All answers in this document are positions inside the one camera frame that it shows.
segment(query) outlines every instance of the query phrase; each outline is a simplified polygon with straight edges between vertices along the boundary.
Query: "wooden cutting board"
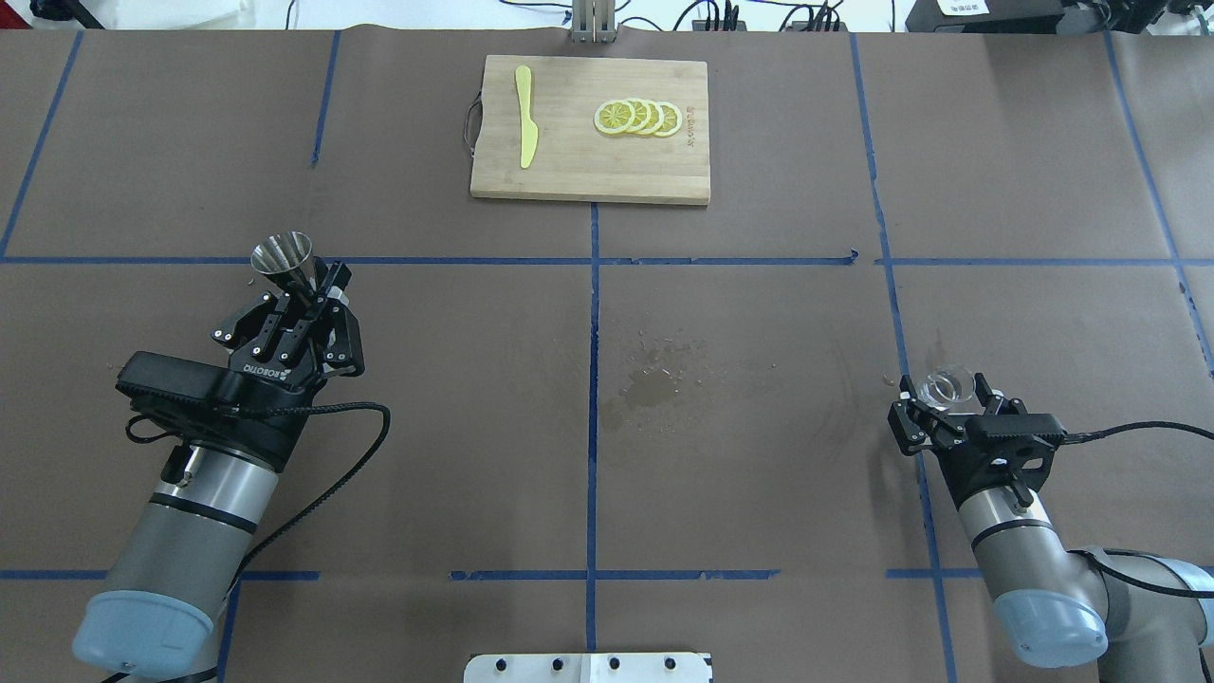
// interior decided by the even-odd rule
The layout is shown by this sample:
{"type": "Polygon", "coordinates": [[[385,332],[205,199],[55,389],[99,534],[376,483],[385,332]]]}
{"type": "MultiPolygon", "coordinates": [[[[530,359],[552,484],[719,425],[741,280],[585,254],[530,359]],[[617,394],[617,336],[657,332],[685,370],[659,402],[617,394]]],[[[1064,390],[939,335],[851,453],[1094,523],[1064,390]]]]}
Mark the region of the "wooden cutting board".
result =
{"type": "Polygon", "coordinates": [[[472,160],[472,195],[497,199],[708,204],[708,64],[591,57],[484,58],[483,121],[472,160]],[[539,144],[520,166],[515,68],[532,69],[539,144]],[[665,99],[683,110],[670,137],[608,136],[594,125],[607,99],[665,99]]]}

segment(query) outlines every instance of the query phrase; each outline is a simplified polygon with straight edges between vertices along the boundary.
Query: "metal bracket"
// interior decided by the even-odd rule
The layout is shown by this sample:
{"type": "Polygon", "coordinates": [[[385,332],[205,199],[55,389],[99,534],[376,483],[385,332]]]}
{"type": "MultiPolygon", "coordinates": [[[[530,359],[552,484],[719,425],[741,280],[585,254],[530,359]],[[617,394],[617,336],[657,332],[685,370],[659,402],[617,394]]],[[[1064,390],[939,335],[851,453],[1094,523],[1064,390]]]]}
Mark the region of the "metal bracket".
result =
{"type": "Polygon", "coordinates": [[[615,42],[615,0],[572,0],[571,16],[574,42],[615,42]]]}
{"type": "Polygon", "coordinates": [[[477,655],[464,683],[711,683],[703,653],[477,655]]]}

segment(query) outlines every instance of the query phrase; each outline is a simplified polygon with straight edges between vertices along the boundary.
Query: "robotic arm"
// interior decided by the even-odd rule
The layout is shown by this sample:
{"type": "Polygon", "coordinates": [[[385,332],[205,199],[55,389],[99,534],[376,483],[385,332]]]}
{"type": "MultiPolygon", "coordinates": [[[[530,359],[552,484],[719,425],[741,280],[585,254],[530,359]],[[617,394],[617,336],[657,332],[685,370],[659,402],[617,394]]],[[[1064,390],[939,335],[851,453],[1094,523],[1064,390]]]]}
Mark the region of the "robotic arm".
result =
{"type": "Polygon", "coordinates": [[[906,456],[936,455],[994,611],[1032,666],[1099,661],[1104,683],[1208,681],[1199,648],[1214,643],[1214,579],[1147,553],[1067,552],[1038,493],[1068,436],[1046,414],[975,376],[981,415],[951,415],[902,377],[889,423],[906,456]]]}
{"type": "Polygon", "coordinates": [[[280,291],[262,292],[211,332],[229,353],[227,368],[140,352],[118,376],[138,414],[127,436],[181,444],[89,602],[72,647],[83,661],[155,681],[189,673],[228,591],[266,545],[245,554],[308,415],[346,410],[313,409],[313,398],[330,377],[363,372],[344,262],[325,263],[307,235],[287,232],[259,244],[251,263],[280,291]],[[136,437],[143,421],[165,433],[136,437]]]}

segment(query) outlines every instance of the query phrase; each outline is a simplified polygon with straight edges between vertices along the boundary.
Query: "lemon slice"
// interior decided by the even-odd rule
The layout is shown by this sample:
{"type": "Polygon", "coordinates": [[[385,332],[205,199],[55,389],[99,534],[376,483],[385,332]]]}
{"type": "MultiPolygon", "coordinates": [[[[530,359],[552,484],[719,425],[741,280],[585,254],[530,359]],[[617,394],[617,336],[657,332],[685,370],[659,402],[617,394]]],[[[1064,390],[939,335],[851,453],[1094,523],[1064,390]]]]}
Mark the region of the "lemon slice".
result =
{"type": "Polygon", "coordinates": [[[666,120],[666,113],[653,99],[646,99],[645,107],[649,109],[649,125],[636,131],[632,131],[631,129],[629,130],[636,132],[637,135],[653,135],[654,132],[662,129],[663,121],[666,120]]]}
{"type": "Polygon", "coordinates": [[[632,125],[636,108],[628,99],[608,99],[595,109],[595,127],[599,132],[619,135],[632,125]]]}
{"type": "Polygon", "coordinates": [[[653,99],[641,99],[640,97],[629,97],[628,102],[632,104],[636,114],[632,116],[632,125],[628,126],[629,132],[636,132],[642,127],[649,125],[652,120],[653,112],[649,110],[648,104],[653,103],[653,99]]]}
{"type": "Polygon", "coordinates": [[[654,137],[670,137],[682,127],[682,110],[670,102],[654,102],[662,112],[662,124],[653,131],[654,137]]]}

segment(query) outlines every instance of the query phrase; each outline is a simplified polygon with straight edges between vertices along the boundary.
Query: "yellow knife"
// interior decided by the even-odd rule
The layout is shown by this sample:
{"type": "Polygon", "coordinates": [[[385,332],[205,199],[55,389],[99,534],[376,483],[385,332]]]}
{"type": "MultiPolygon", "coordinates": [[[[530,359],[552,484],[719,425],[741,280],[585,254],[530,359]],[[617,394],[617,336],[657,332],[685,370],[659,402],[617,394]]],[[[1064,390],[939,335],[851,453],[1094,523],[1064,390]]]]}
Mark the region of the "yellow knife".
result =
{"type": "Polygon", "coordinates": [[[520,64],[515,69],[515,85],[518,87],[518,120],[522,123],[518,165],[526,169],[535,158],[535,146],[539,144],[539,126],[531,118],[531,67],[520,64]]]}

